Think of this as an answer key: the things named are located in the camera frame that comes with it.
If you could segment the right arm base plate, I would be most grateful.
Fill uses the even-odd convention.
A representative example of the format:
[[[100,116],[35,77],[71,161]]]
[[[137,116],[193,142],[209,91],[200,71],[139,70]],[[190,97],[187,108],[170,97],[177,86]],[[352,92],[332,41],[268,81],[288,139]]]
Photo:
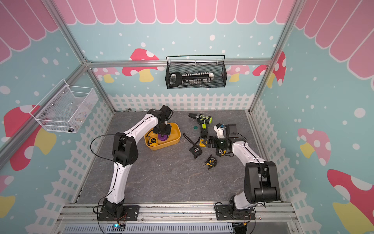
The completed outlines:
[[[230,201],[228,204],[216,202],[214,204],[217,220],[245,220],[252,221],[256,219],[254,208],[246,208],[239,210],[234,203]]]

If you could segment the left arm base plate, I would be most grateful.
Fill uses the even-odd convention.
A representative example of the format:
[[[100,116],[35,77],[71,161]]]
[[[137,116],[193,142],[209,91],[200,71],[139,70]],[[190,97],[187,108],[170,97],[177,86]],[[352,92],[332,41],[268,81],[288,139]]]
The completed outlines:
[[[99,221],[137,221],[140,206],[106,203],[98,216]]]

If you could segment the purple tape measure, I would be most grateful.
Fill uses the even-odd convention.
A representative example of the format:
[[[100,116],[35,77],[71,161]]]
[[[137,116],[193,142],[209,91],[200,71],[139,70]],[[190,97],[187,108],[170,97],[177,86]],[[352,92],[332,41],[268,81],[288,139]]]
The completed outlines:
[[[157,135],[158,140],[160,141],[166,141],[169,138],[169,135],[164,135],[164,134],[158,134]]]

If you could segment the black 5m tape measure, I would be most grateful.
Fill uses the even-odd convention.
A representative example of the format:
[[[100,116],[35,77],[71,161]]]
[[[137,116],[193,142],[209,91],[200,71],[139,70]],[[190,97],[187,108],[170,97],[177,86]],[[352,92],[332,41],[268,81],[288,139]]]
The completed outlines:
[[[183,133],[185,139],[192,144],[190,152],[192,153],[194,159],[197,159],[202,154],[202,149],[200,147],[200,138],[196,142],[193,142],[185,133]]]

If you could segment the yellow plastic storage box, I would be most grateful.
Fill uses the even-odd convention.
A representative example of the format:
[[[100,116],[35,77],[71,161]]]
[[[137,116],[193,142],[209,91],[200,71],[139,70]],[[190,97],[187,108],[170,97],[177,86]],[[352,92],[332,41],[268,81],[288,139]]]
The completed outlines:
[[[148,131],[144,135],[144,140],[145,140],[146,146],[149,147],[151,150],[155,151],[155,150],[159,150],[159,149],[166,148],[166,147],[172,146],[174,144],[177,144],[180,141],[180,138],[181,138],[182,134],[180,132],[179,126],[176,123],[170,123],[170,125],[172,126],[172,129],[171,129],[171,134],[169,135],[169,138],[166,141],[158,140],[158,146],[156,146],[156,147],[147,146],[146,135],[149,132]],[[157,137],[157,135],[158,134],[154,134],[154,133],[150,134],[150,136],[152,136],[152,137]]]

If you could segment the yellow black 3m tape measure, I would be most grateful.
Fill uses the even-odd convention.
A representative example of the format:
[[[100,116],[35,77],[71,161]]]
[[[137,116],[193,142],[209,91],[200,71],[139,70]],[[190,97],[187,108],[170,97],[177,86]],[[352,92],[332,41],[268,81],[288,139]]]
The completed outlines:
[[[207,166],[207,169],[212,169],[217,165],[217,159],[210,155],[208,159],[205,161],[205,165]]]

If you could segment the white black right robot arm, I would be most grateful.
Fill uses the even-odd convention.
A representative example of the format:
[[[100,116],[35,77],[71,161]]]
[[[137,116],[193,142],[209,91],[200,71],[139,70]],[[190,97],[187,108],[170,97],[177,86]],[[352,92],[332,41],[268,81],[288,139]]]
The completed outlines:
[[[228,205],[218,204],[217,219],[255,219],[257,205],[280,201],[280,188],[275,163],[266,161],[252,150],[234,124],[214,126],[217,136],[209,137],[216,154],[236,156],[245,167],[243,192],[232,196]]]

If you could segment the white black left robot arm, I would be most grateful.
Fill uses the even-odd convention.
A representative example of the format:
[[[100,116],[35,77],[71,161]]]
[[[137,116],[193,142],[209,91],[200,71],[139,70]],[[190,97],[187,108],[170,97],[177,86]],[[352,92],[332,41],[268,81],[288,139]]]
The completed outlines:
[[[168,120],[172,113],[173,111],[165,105],[160,110],[151,109],[132,128],[114,135],[114,175],[108,195],[103,199],[102,212],[116,219],[123,216],[124,191],[128,175],[139,156],[137,143],[150,130],[154,130],[156,134],[170,135],[171,125],[168,124]]]

